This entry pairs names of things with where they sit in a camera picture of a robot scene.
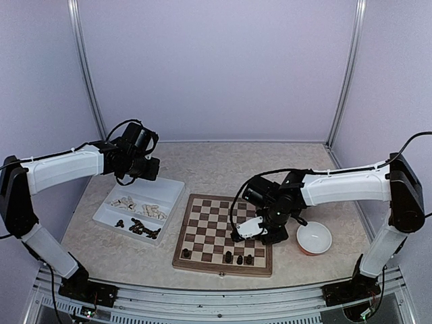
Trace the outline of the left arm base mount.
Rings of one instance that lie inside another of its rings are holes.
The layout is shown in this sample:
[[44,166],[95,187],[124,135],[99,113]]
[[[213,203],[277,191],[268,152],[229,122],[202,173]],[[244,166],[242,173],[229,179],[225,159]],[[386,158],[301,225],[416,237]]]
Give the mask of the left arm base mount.
[[59,288],[60,296],[109,308],[113,308],[117,292],[118,287],[95,281],[88,281],[83,287],[72,287],[63,283]]

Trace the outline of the dark chess knight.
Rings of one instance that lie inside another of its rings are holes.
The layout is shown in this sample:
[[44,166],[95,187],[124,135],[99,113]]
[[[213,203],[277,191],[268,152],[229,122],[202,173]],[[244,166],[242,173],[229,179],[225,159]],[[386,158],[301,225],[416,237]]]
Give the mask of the dark chess knight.
[[224,261],[226,264],[232,264],[233,262],[233,256],[231,251],[227,251],[224,257]]

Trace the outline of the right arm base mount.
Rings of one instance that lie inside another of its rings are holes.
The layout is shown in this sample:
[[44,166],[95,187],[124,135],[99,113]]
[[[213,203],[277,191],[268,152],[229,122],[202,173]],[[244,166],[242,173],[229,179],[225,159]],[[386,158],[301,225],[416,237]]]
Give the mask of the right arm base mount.
[[378,283],[352,283],[350,280],[327,284],[321,289],[327,307],[355,302],[381,293]]

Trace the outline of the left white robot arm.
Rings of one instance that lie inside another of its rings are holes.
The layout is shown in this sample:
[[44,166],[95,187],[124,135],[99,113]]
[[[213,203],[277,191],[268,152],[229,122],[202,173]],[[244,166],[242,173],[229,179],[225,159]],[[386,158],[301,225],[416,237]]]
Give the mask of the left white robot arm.
[[12,155],[1,166],[1,217],[10,236],[67,283],[80,300],[94,294],[88,271],[44,228],[34,213],[32,197],[48,188],[80,178],[113,174],[119,185],[128,176],[154,181],[160,160],[152,156],[159,135],[141,121],[128,119],[123,134],[85,142],[77,148],[37,158]]

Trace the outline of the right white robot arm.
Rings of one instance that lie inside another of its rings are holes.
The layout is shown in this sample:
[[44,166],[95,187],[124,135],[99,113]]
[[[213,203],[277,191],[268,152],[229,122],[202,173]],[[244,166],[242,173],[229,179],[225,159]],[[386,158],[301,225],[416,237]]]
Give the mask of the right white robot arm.
[[348,201],[389,203],[387,220],[358,259],[352,279],[345,285],[345,293],[353,300],[371,289],[388,260],[429,217],[423,187],[401,153],[392,153],[383,162],[351,169],[265,171],[246,180],[236,197],[255,206],[256,215],[240,224],[230,220],[232,240],[258,237],[263,244],[286,240],[289,219],[306,226],[300,214],[309,207]]

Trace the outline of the dark chess bishop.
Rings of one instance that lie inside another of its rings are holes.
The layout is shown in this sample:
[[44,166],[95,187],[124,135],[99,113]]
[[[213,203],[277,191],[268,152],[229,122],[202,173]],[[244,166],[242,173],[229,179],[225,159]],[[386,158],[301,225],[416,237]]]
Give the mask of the dark chess bishop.
[[237,258],[237,261],[236,261],[236,262],[237,262],[237,264],[238,264],[238,265],[241,265],[241,264],[243,263],[243,256],[241,256],[241,255],[240,255],[240,256],[238,256],[238,258]]

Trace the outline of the wooden chess board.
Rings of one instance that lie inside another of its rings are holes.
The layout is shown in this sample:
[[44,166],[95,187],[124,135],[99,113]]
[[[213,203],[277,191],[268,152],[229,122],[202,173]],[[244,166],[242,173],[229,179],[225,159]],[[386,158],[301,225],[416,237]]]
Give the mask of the wooden chess board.
[[[174,268],[184,271],[237,275],[242,277],[271,277],[273,273],[273,249],[258,240],[233,242],[230,223],[230,207],[233,198],[191,194],[184,213],[180,234],[173,256]],[[189,259],[182,257],[187,248]],[[226,264],[224,257],[232,252],[232,264]],[[244,264],[244,257],[254,257],[252,265]],[[238,256],[243,263],[237,264]]]

